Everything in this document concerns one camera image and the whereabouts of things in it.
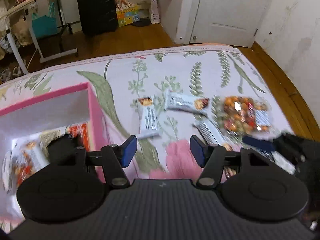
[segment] white bag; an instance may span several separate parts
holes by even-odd
[[[157,0],[150,0],[150,2],[151,5],[149,7],[149,19],[151,23],[160,23],[160,15]]]

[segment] bed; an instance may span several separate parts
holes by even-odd
[[[273,126],[261,137],[272,138],[284,130],[292,132],[255,67],[238,49],[222,44],[139,51],[50,67],[1,85],[0,109],[86,82],[103,109],[103,136],[109,144],[120,145],[129,135],[139,133],[136,99],[155,96],[161,135],[138,141],[134,160],[125,169],[130,181],[135,178],[196,180],[201,173],[189,148],[190,137],[200,137],[193,126],[197,116],[181,111],[165,112],[167,89],[210,98],[245,95],[266,100],[271,106]],[[209,118],[214,121],[216,105],[212,102]],[[239,139],[229,136],[226,140],[234,150],[242,146]]]

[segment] pink box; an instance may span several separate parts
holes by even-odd
[[[108,144],[103,137],[102,120],[102,109],[89,83],[49,92],[1,109],[0,163],[11,150],[15,138],[88,121],[90,150],[100,150]],[[11,206],[12,196],[0,187],[0,217],[14,219]]]

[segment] white door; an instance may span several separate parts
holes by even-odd
[[[270,0],[200,0],[190,43],[251,47]]]

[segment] pink flower print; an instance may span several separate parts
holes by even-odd
[[[170,143],[167,148],[166,164],[168,173],[160,169],[152,170],[150,179],[192,179],[196,181],[202,169],[198,166],[187,140]]]

